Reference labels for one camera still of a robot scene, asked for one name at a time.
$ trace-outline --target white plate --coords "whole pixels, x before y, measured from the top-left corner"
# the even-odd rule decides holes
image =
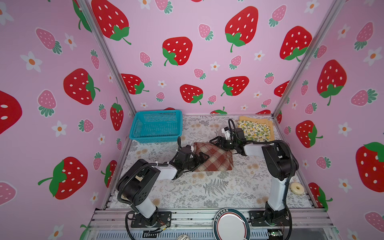
[[[216,240],[249,240],[249,224],[238,210],[222,209],[214,218],[214,235]]]

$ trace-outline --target teal plastic basket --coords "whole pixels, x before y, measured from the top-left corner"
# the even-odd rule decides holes
[[[176,142],[182,131],[180,110],[144,111],[136,113],[129,138],[139,143]]]

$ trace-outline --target strawberry wallpaper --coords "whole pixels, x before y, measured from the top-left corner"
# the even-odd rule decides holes
[[[0,2],[0,31],[0,239],[82,240],[132,114],[76,0]]]
[[[200,114],[274,111],[332,2],[88,1],[136,110]]]
[[[384,239],[383,1],[348,1],[281,110],[318,207],[346,240]]]

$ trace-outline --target floral tablecloth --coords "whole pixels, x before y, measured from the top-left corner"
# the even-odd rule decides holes
[[[266,116],[249,116],[268,118]],[[229,115],[183,116],[182,146],[193,142],[208,142],[220,135],[228,126]],[[280,139],[274,126],[275,139]],[[176,142],[140,144],[133,141],[124,163],[121,176],[140,158],[148,162],[167,162],[177,149]],[[234,168],[223,172],[188,172],[176,180],[161,180],[155,183],[149,198],[159,208],[262,208],[271,189],[271,175],[263,157],[233,155]],[[295,175],[291,181],[300,182]],[[114,194],[110,208],[128,208],[117,201]],[[295,195],[290,190],[287,196],[290,208],[309,208],[312,203],[306,195]]]

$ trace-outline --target red plaid fabric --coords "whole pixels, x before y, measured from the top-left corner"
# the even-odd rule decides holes
[[[195,153],[203,152],[209,156],[208,160],[200,165],[195,172],[215,172],[232,170],[232,154],[208,142],[193,143]]]

